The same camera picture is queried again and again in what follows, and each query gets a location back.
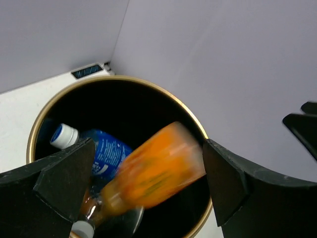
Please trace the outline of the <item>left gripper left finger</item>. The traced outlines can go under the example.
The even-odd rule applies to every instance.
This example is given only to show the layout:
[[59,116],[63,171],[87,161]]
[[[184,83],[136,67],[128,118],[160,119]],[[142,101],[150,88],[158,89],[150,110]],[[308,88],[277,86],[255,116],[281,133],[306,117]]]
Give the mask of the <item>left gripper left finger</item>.
[[0,175],[2,238],[67,238],[95,156],[93,140]]

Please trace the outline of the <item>orange juice bottle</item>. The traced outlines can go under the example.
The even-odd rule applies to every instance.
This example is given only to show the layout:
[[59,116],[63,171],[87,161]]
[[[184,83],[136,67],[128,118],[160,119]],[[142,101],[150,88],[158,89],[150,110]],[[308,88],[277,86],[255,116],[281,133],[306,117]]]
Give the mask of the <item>orange juice bottle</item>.
[[101,190],[102,212],[117,216],[152,208],[206,174],[197,140],[179,122],[164,127],[133,151]]

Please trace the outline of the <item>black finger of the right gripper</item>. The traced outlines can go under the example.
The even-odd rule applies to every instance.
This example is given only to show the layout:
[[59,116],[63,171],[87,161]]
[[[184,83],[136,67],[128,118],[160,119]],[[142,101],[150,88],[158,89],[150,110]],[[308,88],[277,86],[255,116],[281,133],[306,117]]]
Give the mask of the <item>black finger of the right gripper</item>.
[[317,103],[308,101],[301,106],[302,114],[289,114],[283,124],[317,160]]

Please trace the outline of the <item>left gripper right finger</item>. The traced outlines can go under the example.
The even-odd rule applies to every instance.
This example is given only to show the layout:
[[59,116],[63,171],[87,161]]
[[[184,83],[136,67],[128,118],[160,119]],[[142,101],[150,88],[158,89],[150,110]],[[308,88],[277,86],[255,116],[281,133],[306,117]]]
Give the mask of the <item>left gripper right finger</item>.
[[224,237],[316,237],[315,182],[269,170],[210,139],[203,145],[203,160]]

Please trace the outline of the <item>clear bottle blue label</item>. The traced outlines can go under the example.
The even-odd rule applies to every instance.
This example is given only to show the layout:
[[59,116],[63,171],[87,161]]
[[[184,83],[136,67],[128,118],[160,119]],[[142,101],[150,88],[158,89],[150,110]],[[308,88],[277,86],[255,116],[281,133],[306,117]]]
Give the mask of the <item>clear bottle blue label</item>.
[[86,189],[78,220],[73,223],[71,238],[131,238],[137,231],[144,208],[129,206],[121,197],[113,179],[98,195]]
[[79,132],[77,129],[61,123],[53,134],[50,144],[63,150],[86,138],[92,139],[95,144],[92,175],[108,181],[112,180],[118,167],[133,151],[114,136],[98,129]]

